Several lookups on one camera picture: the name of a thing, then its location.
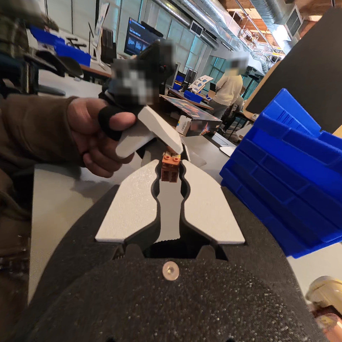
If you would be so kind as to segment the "blue plastic crate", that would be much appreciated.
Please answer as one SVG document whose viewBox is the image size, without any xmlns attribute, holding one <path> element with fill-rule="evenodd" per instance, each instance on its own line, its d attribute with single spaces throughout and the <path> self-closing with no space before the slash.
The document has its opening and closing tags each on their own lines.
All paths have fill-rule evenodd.
<svg viewBox="0 0 342 342">
<path fill-rule="evenodd" d="M 57 42 L 54 44 L 54 50 L 59 57 L 69 57 L 80 65 L 90 67 L 91 55 L 80 49 Z"/>
<path fill-rule="evenodd" d="M 60 38 L 35 26 L 30 27 L 30 32 L 39 43 L 42 43 L 44 45 L 50 45 L 53 47 L 57 45 L 65 45 L 65 40 L 63 38 Z"/>
</svg>

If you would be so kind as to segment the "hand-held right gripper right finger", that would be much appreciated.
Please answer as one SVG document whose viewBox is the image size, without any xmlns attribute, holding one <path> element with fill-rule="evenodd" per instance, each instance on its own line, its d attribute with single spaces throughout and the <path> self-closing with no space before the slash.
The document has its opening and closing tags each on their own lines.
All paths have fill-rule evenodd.
<svg viewBox="0 0 342 342">
<path fill-rule="evenodd" d="M 193 245 L 242 245 L 245 238 L 218 182 L 187 160 L 180 165 L 180 237 Z"/>
</svg>

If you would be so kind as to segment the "black board with wooden edge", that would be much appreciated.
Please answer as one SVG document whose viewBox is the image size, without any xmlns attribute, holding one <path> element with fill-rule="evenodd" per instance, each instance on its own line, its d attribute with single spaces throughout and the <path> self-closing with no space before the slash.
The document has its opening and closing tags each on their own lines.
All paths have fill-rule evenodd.
<svg viewBox="0 0 342 342">
<path fill-rule="evenodd" d="M 260 114 L 285 88 L 319 126 L 335 133 L 342 124 L 342 9 L 330 8 L 285 58 L 265 75 L 245 104 Z"/>
</svg>

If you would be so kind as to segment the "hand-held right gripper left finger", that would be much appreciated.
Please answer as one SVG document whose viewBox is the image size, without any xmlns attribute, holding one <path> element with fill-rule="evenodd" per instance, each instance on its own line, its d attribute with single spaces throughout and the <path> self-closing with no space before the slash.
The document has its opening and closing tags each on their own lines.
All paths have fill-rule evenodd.
<svg viewBox="0 0 342 342">
<path fill-rule="evenodd" d="M 160 235 L 159 182 L 157 159 L 124 179 L 95 236 L 96 241 L 153 244 Z"/>
</svg>

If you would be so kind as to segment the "colourful printed toy box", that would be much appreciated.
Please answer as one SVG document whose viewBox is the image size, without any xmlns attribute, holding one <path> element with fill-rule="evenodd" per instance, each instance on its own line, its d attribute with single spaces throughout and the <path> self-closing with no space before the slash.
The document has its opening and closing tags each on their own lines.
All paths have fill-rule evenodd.
<svg viewBox="0 0 342 342">
<path fill-rule="evenodd" d="M 156 111 L 182 136 L 214 135 L 222 121 L 190 102 L 159 96 Z"/>
</svg>

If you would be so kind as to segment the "person's left forearm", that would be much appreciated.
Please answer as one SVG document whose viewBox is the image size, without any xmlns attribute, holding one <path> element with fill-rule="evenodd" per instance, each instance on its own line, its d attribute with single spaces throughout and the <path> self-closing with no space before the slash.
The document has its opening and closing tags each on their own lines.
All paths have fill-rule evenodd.
<svg viewBox="0 0 342 342">
<path fill-rule="evenodd" d="M 74 99 L 19 94 L 1 99 L 1 180 L 36 164 L 84 166 L 67 121 Z"/>
</svg>

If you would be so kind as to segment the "grey desk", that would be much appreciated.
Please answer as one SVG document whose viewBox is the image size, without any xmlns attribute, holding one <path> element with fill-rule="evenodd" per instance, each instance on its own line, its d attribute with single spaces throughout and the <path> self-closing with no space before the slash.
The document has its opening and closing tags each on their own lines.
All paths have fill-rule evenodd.
<svg viewBox="0 0 342 342">
<path fill-rule="evenodd" d="M 217 182 L 221 180 L 219 176 L 219 167 L 228 160 L 219 151 L 218 147 L 214 147 L 214 143 L 209 142 L 206 138 L 185 138 L 185 142 L 191 150 L 191 156 L 195 161 L 204 160 L 208 162 L 205 166 L 201 166 L 204 172 L 212 176 Z M 100 206 L 95 209 L 95 214 L 104 216 L 105 205 L 111 203 L 114 190 L 129 175 L 140 168 L 142 159 L 135 154 L 133 160 L 124 165 L 111 178 L 101 178 L 90 173 L 85 168 L 75 167 L 69 164 L 50 165 L 40 164 L 35 167 L 35 175 L 33 182 L 33 203 L 32 203 L 32 241 L 30 252 L 30 269 L 29 269 L 29 286 L 28 286 L 28 308 L 33 318 L 37 317 L 45 311 L 45 307 L 51 304 L 57 295 L 66 285 L 71 283 L 67 277 L 70 270 L 74 270 L 74 266 L 57 267 L 57 271 L 51 271 L 45 275 L 45 269 L 49 263 L 51 256 L 58 247 L 65 234 L 71 227 L 84 215 L 95 203 L 100 200 Z M 176 184 L 161 185 L 160 203 L 164 205 L 169 193 L 171 200 L 170 210 L 175 216 L 179 215 L 181 208 L 180 181 Z M 223 187 L 223 193 L 226 196 L 230 208 L 237 219 L 238 223 L 244 224 L 243 228 L 252 228 L 252 223 L 257 229 L 260 236 L 261 233 L 266 234 L 266 228 L 261 225 L 254 214 L 238 200 L 226 187 Z M 324 262 L 338 261 L 341 257 L 341 244 L 335 244 L 312 255 L 305 256 L 304 259 L 295 261 L 292 257 L 290 262 L 283 262 L 285 266 L 279 270 L 274 268 L 271 272 L 271 266 L 268 266 L 269 277 L 265 278 L 271 282 L 272 286 L 276 286 L 277 292 L 291 304 L 294 308 L 295 292 L 298 297 L 297 302 L 304 304 L 302 290 L 306 290 L 309 283 L 323 276 L 323 273 L 329 273 L 331 276 L 337 276 L 341 279 L 341 269 L 336 265 L 324 264 Z"/>
</svg>

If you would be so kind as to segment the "tan brown brick toy figure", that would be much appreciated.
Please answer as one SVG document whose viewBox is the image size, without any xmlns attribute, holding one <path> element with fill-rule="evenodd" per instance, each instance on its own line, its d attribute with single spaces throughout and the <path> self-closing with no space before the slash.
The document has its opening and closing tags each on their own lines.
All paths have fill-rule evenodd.
<svg viewBox="0 0 342 342">
<path fill-rule="evenodd" d="M 321 276 L 309 286 L 305 299 L 310 302 L 316 323 L 331 342 L 342 341 L 342 281 Z"/>
</svg>

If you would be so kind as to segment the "small orange brick assembly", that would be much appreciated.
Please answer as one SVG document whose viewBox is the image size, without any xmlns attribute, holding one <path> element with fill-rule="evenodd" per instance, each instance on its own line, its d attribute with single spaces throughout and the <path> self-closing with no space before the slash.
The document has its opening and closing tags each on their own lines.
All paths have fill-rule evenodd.
<svg viewBox="0 0 342 342">
<path fill-rule="evenodd" d="M 177 183 L 179 176 L 179 167 L 181 162 L 181 155 L 165 151 L 161 161 L 161 181 Z"/>
</svg>

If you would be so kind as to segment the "person's brown jacket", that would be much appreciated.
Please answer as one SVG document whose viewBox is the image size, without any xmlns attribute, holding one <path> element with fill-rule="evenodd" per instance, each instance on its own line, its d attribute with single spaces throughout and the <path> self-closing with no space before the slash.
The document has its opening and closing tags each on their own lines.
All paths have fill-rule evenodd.
<svg viewBox="0 0 342 342">
<path fill-rule="evenodd" d="M 0 338 L 6 341 L 28 301 L 33 168 L 8 175 L 0 191 Z"/>
</svg>

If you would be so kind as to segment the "black computer monitor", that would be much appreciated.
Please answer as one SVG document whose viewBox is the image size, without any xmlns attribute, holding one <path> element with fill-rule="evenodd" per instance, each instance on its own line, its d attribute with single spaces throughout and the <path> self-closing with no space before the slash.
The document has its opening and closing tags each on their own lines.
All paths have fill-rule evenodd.
<svg viewBox="0 0 342 342">
<path fill-rule="evenodd" d="M 163 38 L 164 35 L 161 32 L 157 31 L 144 21 L 139 23 L 129 17 L 124 53 L 130 56 L 139 55 L 155 40 Z"/>
</svg>

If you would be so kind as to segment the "person's left hand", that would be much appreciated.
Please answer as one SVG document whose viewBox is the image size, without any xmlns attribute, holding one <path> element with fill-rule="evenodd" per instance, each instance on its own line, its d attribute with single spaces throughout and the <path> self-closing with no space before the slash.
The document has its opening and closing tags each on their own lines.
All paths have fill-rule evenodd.
<svg viewBox="0 0 342 342">
<path fill-rule="evenodd" d="M 98 114 L 109 104 L 103 99 L 76 98 L 67 108 L 67 121 L 85 167 L 94 175 L 110 178 L 122 165 L 134 158 L 121 159 L 116 154 L 118 142 L 100 129 Z"/>
</svg>

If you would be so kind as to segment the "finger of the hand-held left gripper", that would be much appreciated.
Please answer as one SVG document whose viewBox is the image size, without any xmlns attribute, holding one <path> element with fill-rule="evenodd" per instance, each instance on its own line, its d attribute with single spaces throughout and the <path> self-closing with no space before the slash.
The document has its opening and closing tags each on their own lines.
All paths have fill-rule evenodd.
<svg viewBox="0 0 342 342">
<path fill-rule="evenodd" d="M 152 139 L 160 139 L 177 154 L 183 152 L 179 133 L 149 106 L 143 107 L 136 122 L 124 130 L 116 146 L 116 155 L 125 159 Z"/>
</svg>

